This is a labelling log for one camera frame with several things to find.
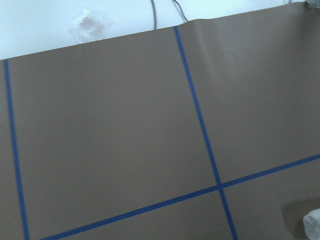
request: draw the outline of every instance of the black cable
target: black cable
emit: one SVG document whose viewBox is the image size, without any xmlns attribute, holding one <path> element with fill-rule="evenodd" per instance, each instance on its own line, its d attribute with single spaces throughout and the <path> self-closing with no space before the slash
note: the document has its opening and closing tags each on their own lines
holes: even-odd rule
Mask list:
<svg viewBox="0 0 320 240">
<path fill-rule="evenodd" d="M 154 0 L 151 0 L 151 4 L 153 9 L 153 22 L 154 22 L 153 29 L 156 30 L 157 29 L 157 13 L 156 13 L 156 6 L 155 6 Z"/>
<path fill-rule="evenodd" d="M 179 9 L 180 9 L 180 11 L 181 11 L 181 14 L 182 14 L 184 20 L 185 20 L 186 22 L 189 22 L 188 19 L 187 19 L 186 16 L 185 16 L 185 14 L 184 14 L 184 11 L 182 10 L 182 7 L 181 7 L 180 4 L 177 2 L 177 0 L 173 0 L 173 1 L 178 5 L 178 7 L 179 7 Z"/>
</svg>

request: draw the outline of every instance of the transparent container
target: transparent container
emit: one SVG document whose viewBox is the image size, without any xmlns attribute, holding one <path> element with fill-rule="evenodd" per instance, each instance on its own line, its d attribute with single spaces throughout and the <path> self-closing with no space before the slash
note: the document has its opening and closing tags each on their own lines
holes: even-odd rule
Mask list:
<svg viewBox="0 0 320 240">
<path fill-rule="evenodd" d="M 320 209 L 313 210 L 303 217 L 305 234 L 310 240 L 320 240 Z"/>
</svg>

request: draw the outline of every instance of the blue tape line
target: blue tape line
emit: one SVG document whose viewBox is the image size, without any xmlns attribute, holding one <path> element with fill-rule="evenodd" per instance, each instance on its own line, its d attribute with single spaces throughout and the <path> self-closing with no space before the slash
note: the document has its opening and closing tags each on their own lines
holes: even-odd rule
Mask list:
<svg viewBox="0 0 320 240">
<path fill-rule="evenodd" d="M 189 193 L 189 194 L 186 194 L 186 195 L 178 196 L 178 197 L 175 197 L 173 199 L 166 200 L 166 201 L 163 201 L 163 202 L 159 202 L 159 203 L 156 203 L 156 204 L 153 204 L 153 205 L 150 205 L 150 206 L 142 207 L 142 208 L 139 208 L 137 210 L 133 210 L 133 211 L 130 211 L 130 212 L 127 212 L 127 213 L 123 213 L 123 214 L 120 214 L 118 216 L 113 216 L 113 217 L 110 217 L 110 218 L 107 218 L 107 219 L 104 219 L 104 220 L 101 220 L 101 221 L 97 221 L 97 222 L 94 222 L 94 223 L 91 223 L 91 224 L 88 224 L 88 225 L 85 225 L 85 226 L 81 226 L 81 227 L 78 227 L 78 228 L 75 228 L 75 229 L 72 229 L 72 230 L 69 230 L 69 231 L 62 232 L 62 233 L 59 233 L 59 234 L 56 234 L 56 235 L 53 235 L 53 236 L 45 237 L 45 238 L 42 238 L 41 240 L 63 239 L 63 238 L 66 238 L 66 237 L 69 237 L 69 236 L 72 236 L 72 235 L 75 235 L 75 234 L 79 234 L 79 233 L 82 233 L 82 232 L 85 232 L 85 231 L 88 231 L 88 230 L 92 230 L 92 229 L 95 229 L 95 228 L 98 228 L 98 227 L 101 227 L 101 226 L 104 226 L 104 225 L 108 225 L 108 224 L 114 223 L 114 222 L 117 222 L 117 221 L 120 221 L 120 220 L 123 220 L 123 219 L 131 218 L 131 217 L 139 215 L 139 214 L 144 214 L 146 212 L 150 212 L 150 211 L 155 210 L 155 209 L 163 208 L 165 206 L 172 205 L 172 204 L 175 204 L 175 203 L 187 200 L 187 199 L 191 199 L 191 198 L 198 197 L 198 196 L 201 196 L 201 195 L 204 195 L 204 194 L 207 194 L 207 193 L 211 193 L 211 192 L 217 191 L 218 189 L 219 189 L 218 186 L 211 186 L 211 187 L 199 190 L 199 191 L 195 191 L 195 192 L 192 192 L 192 193 Z"/>
<path fill-rule="evenodd" d="M 230 231 L 231 231 L 231 234 L 232 234 L 232 238 L 233 238 L 233 240 L 238 240 L 236 228 L 235 228 L 234 222 L 232 220 L 232 216 L 231 216 L 230 209 L 229 209 L 229 206 L 228 206 L 228 202 L 227 202 L 227 199 L 226 199 L 226 196 L 225 196 L 225 193 L 224 193 L 224 189 L 222 187 L 222 183 L 221 183 L 221 179 L 220 179 L 220 176 L 219 176 L 217 164 L 216 164 L 215 157 L 214 157 L 214 154 L 213 154 L 213 151 L 212 151 L 212 147 L 211 147 L 211 144 L 210 144 L 210 140 L 209 140 L 209 137 L 208 137 L 205 121 L 204 121 L 204 118 L 203 118 L 203 115 L 202 115 L 202 112 L 201 112 L 201 108 L 200 108 L 200 104 L 199 104 L 199 101 L 198 101 L 196 89 L 195 89 L 195 86 L 194 86 L 194 83 L 193 83 L 193 80 L 192 80 L 192 77 L 191 77 L 191 73 L 190 73 L 187 57 L 186 57 L 186 54 L 185 54 L 185 51 L 184 51 L 184 47 L 183 47 L 183 44 L 182 44 L 182 41 L 181 41 L 179 30 L 178 30 L 178 27 L 176 27 L 176 26 L 174 26 L 173 29 L 174 29 L 176 41 L 178 43 L 178 47 L 179 47 L 179 50 L 180 50 L 180 55 L 181 55 L 181 58 L 182 58 L 185 74 L 186 74 L 186 77 L 187 77 L 187 80 L 188 80 L 188 83 L 189 83 L 189 87 L 190 87 L 190 91 L 191 91 L 191 94 L 192 94 L 194 106 L 195 106 L 195 109 L 196 109 L 196 113 L 197 113 L 197 116 L 198 116 L 198 119 L 199 119 L 199 123 L 200 123 L 200 126 L 201 126 L 201 130 L 202 130 L 203 138 L 204 138 L 204 141 L 205 141 L 206 149 L 207 149 L 210 161 L 211 161 L 211 165 L 212 165 L 213 173 L 214 173 L 214 176 L 215 176 L 215 180 L 216 180 L 217 185 L 219 186 L 219 193 L 220 193 L 222 205 L 223 205 L 223 208 L 224 208 L 224 212 L 225 212 L 228 224 L 229 224 L 229 228 L 230 228 Z"/>
<path fill-rule="evenodd" d="M 260 172 L 251 174 L 249 176 L 240 177 L 238 179 L 225 182 L 225 183 L 222 184 L 222 186 L 224 188 L 227 188 L 227 187 L 230 187 L 230 186 L 233 186 L 233 185 L 236 185 L 236 184 L 240 184 L 240 183 L 252 180 L 252 179 L 263 177 L 265 175 L 269 175 L 269 174 L 273 174 L 273 173 L 276 173 L 276 172 L 279 172 L 279 171 L 282 171 L 282 170 L 286 170 L 286 169 L 289 169 L 289 168 L 292 168 L 292 167 L 295 167 L 295 166 L 298 166 L 298 165 L 301 165 L 301 164 L 306 164 L 306 163 L 309 163 L 309 162 L 312 162 L 312 161 L 315 161 L 315 160 L 318 160 L 318 159 L 320 159 L 320 154 L 314 155 L 314 156 L 310 156 L 310 157 L 307 157 L 307 158 L 304 158 L 304 159 L 301 159 L 301 160 L 298 160 L 298 161 L 290 162 L 290 163 L 287 163 L 287 164 L 284 164 L 284 165 L 281 165 L 281 166 L 277 166 L 277 167 L 274 167 L 274 168 L 271 168 L 271 169 L 268 169 L 268 170 L 265 170 L 265 171 L 260 171 Z"/>
<path fill-rule="evenodd" d="M 19 153 L 18 153 L 18 144 L 17 144 L 17 137 L 16 137 L 15 116 L 14 116 L 14 107 L 13 107 L 13 101 L 12 101 L 10 70 L 9 70 L 8 60 L 4 60 L 4 73 L 5 73 L 6 96 L 7 96 L 7 103 L 8 103 L 10 131 L 11 131 L 12 154 L 13 154 L 13 160 L 14 160 L 15 181 L 16 181 L 16 188 L 18 191 L 20 215 L 21 215 L 21 221 L 22 221 L 24 240 L 29 240 L 30 236 L 29 236 L 25 200 L 24 200 L 24 192 L 23 192 L 22 180 L 21 180 L 21 171 L 20 171 L 20 164 L 19 164 Z"/>
</svg>

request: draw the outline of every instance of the clear plastic object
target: clear plastic object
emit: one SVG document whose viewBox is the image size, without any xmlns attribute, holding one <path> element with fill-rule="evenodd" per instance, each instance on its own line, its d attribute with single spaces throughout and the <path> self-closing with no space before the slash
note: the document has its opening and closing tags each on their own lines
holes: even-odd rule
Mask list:
<svg viewBox="0 0 320 240">
<path fill-rule="evenodd" d="M 105 39 L 112 25 L 102 11 L 84 9 L 83 14 L 72 22 L 69 33 L 77 43 L 87 43 Z"/>
<path fill-rule="evenodd" d="M 320 209 L 313 210 L 303 217 L 305 234 L 310 240 L 320 240 Z"/>
</svg>

